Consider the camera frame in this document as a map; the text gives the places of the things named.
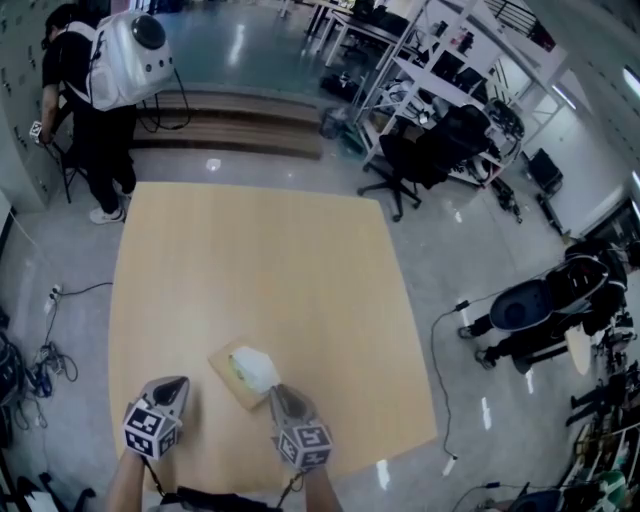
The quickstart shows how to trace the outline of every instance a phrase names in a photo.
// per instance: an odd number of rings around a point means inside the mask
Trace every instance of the black pants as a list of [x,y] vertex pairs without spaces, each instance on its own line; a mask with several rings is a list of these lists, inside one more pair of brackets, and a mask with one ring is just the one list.
[[582,418],[586,418],[587,416],[591,416],[593,413],[598,411],[604,411],[609,409],[611,404],[607,400],[608,392],[606,387],[597,387],[593,391],[589,391],[586,395],[578,398],[576,400],[576,405],[584,407],[582,410],[576,412],[567,420],[567,425],[571,425]]
[[130,194],[136,186],[129,147],[136,125],[135,107],[123,107],[81,118],[74,124],[73,148],[76,162],[87,173],[89,189],[105,213],[115,212],[120,203],[113,180]]
[[[573,315],[572,320],[566,321],[565,315],[552,315],[547,321],[524,331],[519,331],[505,338],[495,347],[489,347],[485,357],[496,361],[501,357],[524,357],[528,354],[544,350],[562,342],[564,332],[580,323],[580,316]],[[480,336],[491,330],[493,325],[489,315],[476,320],[470,327],[474,336]]]

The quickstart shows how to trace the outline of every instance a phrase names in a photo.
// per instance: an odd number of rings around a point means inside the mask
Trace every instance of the wooden table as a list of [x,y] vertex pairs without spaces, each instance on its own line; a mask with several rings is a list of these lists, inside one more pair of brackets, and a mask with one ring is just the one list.
[[143,384],[187,375],[184,436],[160,478],[206,492],[279,487],[268,406],[243,409],[207,356],[242,338],[330,425],[332,476],[436,437],[407,292],[377,201],[140,183],[111,304],[114,438]]

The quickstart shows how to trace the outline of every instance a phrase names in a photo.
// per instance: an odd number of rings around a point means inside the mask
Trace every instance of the human arm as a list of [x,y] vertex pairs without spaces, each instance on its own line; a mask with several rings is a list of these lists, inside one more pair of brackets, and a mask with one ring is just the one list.
[[107,512],[140,512],[144,463],[137,453],[125,450],[107,494]]
[[312,469],[304,476],[307,512],[342,512],[325,466]]
[[58,114],[58,101],[60,93],[57,84],[49,84],[42,91],[42,131],[40,140],[49,144],[53,138],[53,125]]

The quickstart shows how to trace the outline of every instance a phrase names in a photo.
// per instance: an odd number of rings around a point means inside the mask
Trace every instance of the black office chair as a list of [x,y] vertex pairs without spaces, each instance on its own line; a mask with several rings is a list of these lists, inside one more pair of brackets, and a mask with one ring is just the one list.
[[[65,91],[60,93],[62,96],[65,96]],[[55,135],[58,133],[58,129],[62,125],[62,123],[71,115],[73,112],[71,108],[71,103],[67,102],[62,106],[58,113],[56,114],[56,118],[53,123],[53,127],[51,128],[51,132],[53,133],[54,140],[51,142],[51,147],[55,149],[56,153],[58,153],[58,157],[55,158],[58,163],[58,170],[60,175],[62,176],[62,181],[64,183],[64,191],[67,196],[67,203],[71,204],[71,194],[69,193],[69,187],[71,186],[71,182],[73,178],[75,178],[76,174],[79,174],[84,179],[87,179],[84,171],[80,169],[78,166],[78,158],[76,155],[76,148],[73,143],[71,147],[67,151],[64,151],[58,143],[55,141]]]
[[[451,169],[486,151],[491,144],[484,134],[491,123],[473,105],[451,107],[442,120],[431,130],[426,130],[415,143],[403,137],[406,126],[413,123],[401,117],[398,122],[400,134],[380,137],[380,147],[392,173],[368,163],[363,170],[373,169],[385,181],[357,190],[359,196],[371,190],[392,190],[398,207],[398,214],[392,217],[394,222],[403,215],[401,194],[413,199],[413,207],[418,208],[422,202],[417,194],[418,183],[427,189],[442,183]],[[413,183],[413,192],[402,183],[403,180]]]

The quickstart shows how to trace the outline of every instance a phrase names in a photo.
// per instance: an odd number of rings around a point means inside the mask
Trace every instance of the wooden step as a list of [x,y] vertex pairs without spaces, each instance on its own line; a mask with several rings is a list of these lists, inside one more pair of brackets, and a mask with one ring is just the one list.
[[[187,91],[186,98],[193,118],[224,117],[226,119],[251,119],[256,121],[278,121],[292,126],[304,126],[317,130],[320,115],[313,105],[295,101],[265,98],[249,94],[228,92]],[[186,107],[182,93],[167,91],[158,94],[161,116],[184,114]],[[157,115],[155,101],[146,102],[146,114]]]
[[[148,128],[153,124],[144,120]],[[173,116],[162,120],[175,124]],[[192,117],[180,130],[147,132],[140,121],[136,125],[135,148],[226,149],[319,159],[322,155],[316,128],[300,128],[277,122],[256,122],[234,117]]]

